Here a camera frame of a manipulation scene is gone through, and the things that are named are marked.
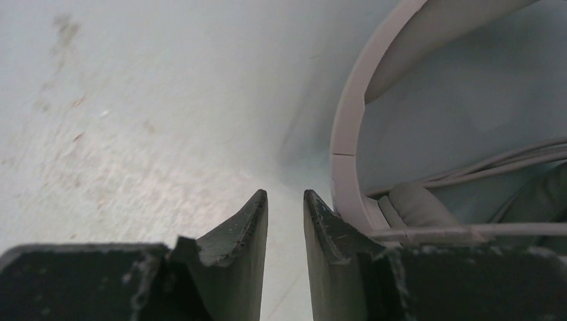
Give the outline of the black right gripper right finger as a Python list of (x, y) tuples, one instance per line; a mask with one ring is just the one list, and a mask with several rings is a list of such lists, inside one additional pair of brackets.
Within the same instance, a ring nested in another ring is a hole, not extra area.
[(304, 192), (315, 320), (565, 320), (566, 262), (541, 247), (384, 247)]

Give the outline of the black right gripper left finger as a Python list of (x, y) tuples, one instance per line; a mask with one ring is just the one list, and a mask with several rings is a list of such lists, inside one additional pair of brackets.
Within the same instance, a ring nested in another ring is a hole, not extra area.
[(259, 320), (268, 198), (200, 238), (26, 244), (1, 256), (2, 320)]

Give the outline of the white headphones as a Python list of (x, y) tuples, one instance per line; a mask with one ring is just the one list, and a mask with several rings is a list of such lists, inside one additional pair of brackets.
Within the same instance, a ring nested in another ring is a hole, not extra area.
[[(430, 244), (556, 245), (566, 236), (566, 139), (555, 138), (491, 156), (411, 183), (365, 195), (357, 146), (366, 105), (379, 98), (435, 49), (529, 1), (401, 1), (363, 47), (340, 97), (330, 143), (335, 211), (388, 247)], [(432, 190), (494, 177), (542, 163), (555, 167), (512, 195), (489, 222), (464, 225)]]

